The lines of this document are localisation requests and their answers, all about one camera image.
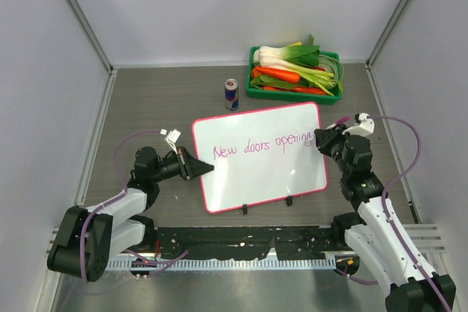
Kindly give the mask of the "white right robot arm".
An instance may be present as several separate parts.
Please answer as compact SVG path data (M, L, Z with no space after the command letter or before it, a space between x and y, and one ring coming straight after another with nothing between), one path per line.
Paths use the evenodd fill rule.
M451 311L456 285L427 261L398 219L372 170L370 140L344 124L316 129L314 139L339 168L341 192L354 209L334 217L333 246L359 256L383 291L387 311Z

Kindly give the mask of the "pink framed whiteboard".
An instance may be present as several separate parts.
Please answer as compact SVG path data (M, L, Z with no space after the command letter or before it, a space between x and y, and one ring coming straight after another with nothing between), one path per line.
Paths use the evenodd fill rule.
M221 213L313 194L328 186L314 102L201 118L192 124L196 157L214 166L200 178L205 209Z

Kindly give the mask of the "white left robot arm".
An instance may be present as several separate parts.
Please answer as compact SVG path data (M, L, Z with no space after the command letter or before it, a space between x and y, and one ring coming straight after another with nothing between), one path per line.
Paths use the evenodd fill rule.
M61 221L47 258L50 271L97 281L110 259L134 247L149 252L156 242L153 220L143 216L159 196L159 183L174 177L198 178L214 166L196 159L184 147L161 157L144 147L135 162L126 188L95 206L69 208Z

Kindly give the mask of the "purple capped marker pen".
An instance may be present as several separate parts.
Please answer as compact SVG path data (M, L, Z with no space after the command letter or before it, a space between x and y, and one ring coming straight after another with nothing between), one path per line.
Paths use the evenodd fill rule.
M345 117L339 119L339 120L335 123L335 125L338 126L338 125L340 125L340 124L343 124L343 123L347 122L349 119L350 119L349 116L345 116Z

